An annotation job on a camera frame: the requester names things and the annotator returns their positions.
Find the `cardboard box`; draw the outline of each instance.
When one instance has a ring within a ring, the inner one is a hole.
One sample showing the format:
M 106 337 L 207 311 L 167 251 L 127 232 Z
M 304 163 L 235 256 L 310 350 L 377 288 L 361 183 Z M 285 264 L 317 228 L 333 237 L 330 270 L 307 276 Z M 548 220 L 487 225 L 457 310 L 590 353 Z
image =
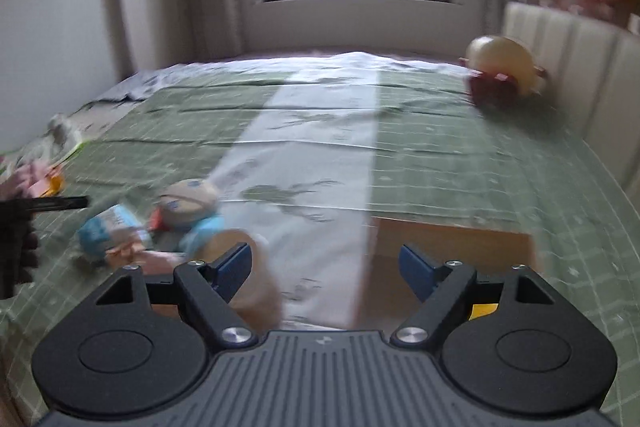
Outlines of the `cardboard box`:
M 537 269 L 532 238 L 524 233 L 374 218 L 369 266 L 352 329 L 382 330 L 389 336 L 420 307 L 399 272 L 402 245 L 413 246 L 441 263 L 471 264 L 486 275 L 504 273 L 517 264 Z

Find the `white headboard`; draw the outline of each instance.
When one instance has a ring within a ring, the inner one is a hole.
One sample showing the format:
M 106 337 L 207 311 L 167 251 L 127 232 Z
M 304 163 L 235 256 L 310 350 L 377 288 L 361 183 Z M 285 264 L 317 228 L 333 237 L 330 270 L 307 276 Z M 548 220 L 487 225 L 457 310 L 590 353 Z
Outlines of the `white headboard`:
M 640 38 L 597 20 L 511 3 L 503 34 L 549 75 L 548 96 L 640 210 Z

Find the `ribbed black plate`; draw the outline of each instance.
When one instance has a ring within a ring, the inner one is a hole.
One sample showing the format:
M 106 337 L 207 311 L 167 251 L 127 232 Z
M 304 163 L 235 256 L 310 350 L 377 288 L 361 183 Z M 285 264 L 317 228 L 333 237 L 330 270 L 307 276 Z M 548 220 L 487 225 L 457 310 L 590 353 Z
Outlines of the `ribbed black plate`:
M 43 427 L 106 427 L 52 413 Z M 429 355 L 391 347 L 377 332 L 274 331 L 226 352 L 177 405 L 118 427 L 610 427 L 595 411 L 572 419 L 498 416 L 450 389 Z

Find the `pink cloth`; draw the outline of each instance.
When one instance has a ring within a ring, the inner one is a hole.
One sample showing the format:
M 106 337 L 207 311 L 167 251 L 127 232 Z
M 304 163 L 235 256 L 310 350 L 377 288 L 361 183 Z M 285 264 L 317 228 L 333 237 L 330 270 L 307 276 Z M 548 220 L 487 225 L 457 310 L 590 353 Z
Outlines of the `pink cloth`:
M 0 201 L 13 198 L 38 198 L 49 188 L 47 174 L 50 168 L 43 162 L 24 165 L 0 184 Z

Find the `green bed sheet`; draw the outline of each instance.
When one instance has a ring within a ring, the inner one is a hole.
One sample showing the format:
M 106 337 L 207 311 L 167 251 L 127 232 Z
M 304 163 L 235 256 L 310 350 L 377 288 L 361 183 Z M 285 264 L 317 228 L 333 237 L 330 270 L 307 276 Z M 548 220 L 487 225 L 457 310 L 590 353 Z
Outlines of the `green bed sheet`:
M 42 264 L 2 304 L 4 369 L 22 415 L 46 407 L 30 374 L 38 341 L 110 274 L 75 238 L 91 215 L 126 202 L 148 217 L 161 187 L 206 176 L 295 71 L 211 73 L 163 89 L 65 167 L 65 194 L 89 210 L 37 218 Z M 377 71 L 373 215 L 527 232 L 544 277 L 612 340 L 616 382 L 603 410 L 640 425 L 640 219 L 585 143 L 539 101 L 482 115 L 460 76 Z

